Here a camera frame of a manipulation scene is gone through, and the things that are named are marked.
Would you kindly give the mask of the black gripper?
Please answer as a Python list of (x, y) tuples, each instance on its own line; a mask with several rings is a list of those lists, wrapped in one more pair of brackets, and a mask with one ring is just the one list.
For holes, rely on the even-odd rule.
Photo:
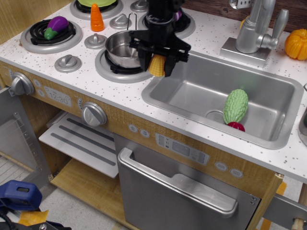
[(129, 31), (130, 46), (136, 48), (140, 66), (147, 71), (153, 54), (166, 57), (165, 76), (169, 77), (179, 61), (187, 62), (191, 46), (174, 33), (175, 19), (161, 20), (146, 16), (147, 30)]

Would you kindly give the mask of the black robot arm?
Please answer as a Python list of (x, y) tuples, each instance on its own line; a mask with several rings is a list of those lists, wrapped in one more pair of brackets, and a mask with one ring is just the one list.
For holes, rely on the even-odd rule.
[(130, 47), (137, 50), (143, 71), (149, 69), (153, 55), (165, 57), (166, 77), (176, 63), (188, 61), (191, 46), (175, 35), (175, 15), (183, 3), (183, 0), (150, 0), (145, 16), (148, 29), (129, 31)]

